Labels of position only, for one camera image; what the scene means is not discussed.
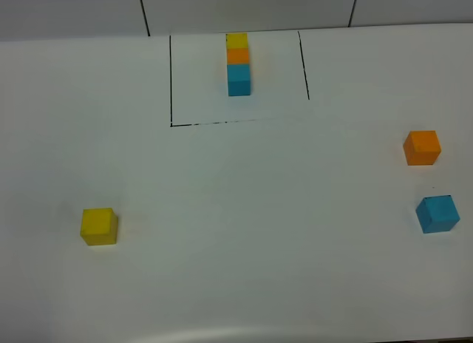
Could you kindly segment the blue template block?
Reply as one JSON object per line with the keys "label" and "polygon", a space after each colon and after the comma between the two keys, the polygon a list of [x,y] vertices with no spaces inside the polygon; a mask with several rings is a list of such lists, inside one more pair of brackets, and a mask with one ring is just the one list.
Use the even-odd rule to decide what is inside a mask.
{"label": "blue template block", "polygon": [[249,64],[228,64],[227,79],[229,96],[251,94],[251,69]]}

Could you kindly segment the orange template block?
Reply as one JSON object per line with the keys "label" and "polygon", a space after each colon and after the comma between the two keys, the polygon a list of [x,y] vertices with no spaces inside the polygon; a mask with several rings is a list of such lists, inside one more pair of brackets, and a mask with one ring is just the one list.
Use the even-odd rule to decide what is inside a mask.
{"label": "orange template block", "polygon": [[227,65],[249,64],[250,55],[248,48],[235,48],[226,50]]}

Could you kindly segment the yellow template block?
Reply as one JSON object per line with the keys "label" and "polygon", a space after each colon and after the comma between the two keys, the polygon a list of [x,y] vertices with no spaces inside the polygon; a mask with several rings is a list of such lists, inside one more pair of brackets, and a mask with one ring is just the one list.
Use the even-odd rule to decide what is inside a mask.
{"label": "yellow template block", "polygon": [[226,49],[247,49],[248,34],[247,33],[228,33],[226,36]]}

